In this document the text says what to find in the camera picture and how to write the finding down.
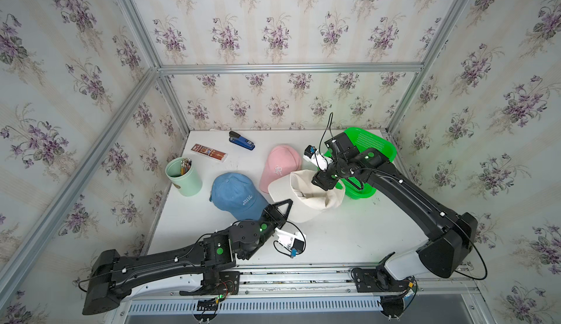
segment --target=blue stapler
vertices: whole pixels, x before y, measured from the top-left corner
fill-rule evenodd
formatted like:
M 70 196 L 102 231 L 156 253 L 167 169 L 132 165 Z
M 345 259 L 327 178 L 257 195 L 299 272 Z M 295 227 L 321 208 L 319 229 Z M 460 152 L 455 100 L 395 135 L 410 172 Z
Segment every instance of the blue stapler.
M 254 143 L 236 133 L 235 131 L 230 131 L 230 142 L 245 147 L 248 150 L 253 150 L 255 148 Z

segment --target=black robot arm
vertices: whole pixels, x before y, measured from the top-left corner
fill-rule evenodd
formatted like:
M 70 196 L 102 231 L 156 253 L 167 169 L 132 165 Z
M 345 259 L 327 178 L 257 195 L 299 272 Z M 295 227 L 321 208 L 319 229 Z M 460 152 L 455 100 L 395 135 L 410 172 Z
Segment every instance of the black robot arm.
M 286 213 L 278 207 L 287 204 Z M 235 267 L 238 259 L 249 259 L 287 221 L 292 200 L 268 205 L 259 221 L 244 220 L 215 232 L 201 241 L 148 256 L 120 256 L 116 250 L 103 251 L 89 277 L 82 314 L 98 314 L 119 306 L 132 289 L 183 274 L 203 274 L 201 288 L 193 294 L 207 294 L 220 283 L 218 272 Z
M 312 183 L 329 190 L 340 179 L 346 179 L 359 190 L 364 184 L 380 190 L 410 216 L 429 239 L 417 250 L 426 269 L 441 278 L 449 278 L 472 249 L 477 220 L 469 213 L 460 216 L 440 204 L 408 180 L 377 149 L 360 152 L 344 132 L 325 145 L 332 151 L 333 162 L 325 171 L 318 171 Z M 352 177 L 360 185 L 351 181 Z

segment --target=logo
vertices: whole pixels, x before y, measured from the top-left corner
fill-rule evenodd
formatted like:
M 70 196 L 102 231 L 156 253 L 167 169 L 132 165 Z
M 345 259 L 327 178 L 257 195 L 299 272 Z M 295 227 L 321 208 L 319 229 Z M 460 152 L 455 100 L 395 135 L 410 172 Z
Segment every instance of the logo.
M 245 206 L 246 203 L 248 203 L 251 199 L 253 199 L 253 195 L 249 195 L 248 197 L 246 197 L 245 200 L 243 200 L 243 205 Z

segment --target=green basket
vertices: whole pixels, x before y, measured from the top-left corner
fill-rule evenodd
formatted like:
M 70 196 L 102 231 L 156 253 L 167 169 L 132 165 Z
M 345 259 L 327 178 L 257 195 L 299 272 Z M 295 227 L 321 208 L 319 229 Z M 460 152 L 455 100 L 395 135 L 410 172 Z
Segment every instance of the green basket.
M 391 142 L 384 140 L 371 132 L 360 128 L 348 128 L 344 131 L 344 133 L 347 134 L 351 143 L 353 143 L 360 152 L 373 147 L 382 152 L 390 162 L 393 162 L 393 159 L 396 158 L 396 147 Z M 327 152 L 325 156 L 331 157 L 331 152 Z M 360 186 L 360 182 L 355 178 L 350 178 L 350 180 Z M 342 179 L 341 181 L 345 184 L 345 194 L 355 200 L 368 198 L 376 192 L 376 189 L 368 184 L 364 184 L 364 188 L 359 190 L 356 187 L 353 187 L 347 180 Z

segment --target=metal grate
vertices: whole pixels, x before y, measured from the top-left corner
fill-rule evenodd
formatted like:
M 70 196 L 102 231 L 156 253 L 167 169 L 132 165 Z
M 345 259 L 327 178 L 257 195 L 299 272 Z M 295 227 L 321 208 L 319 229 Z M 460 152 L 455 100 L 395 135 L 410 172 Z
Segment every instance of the metal grate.
M 129 315 L 197 314 L 197 299 L 134 300 Z M 218 313 L 298 313 L 381 311 L 380 297 L 371 295 L 302 298 L 228 298 Z

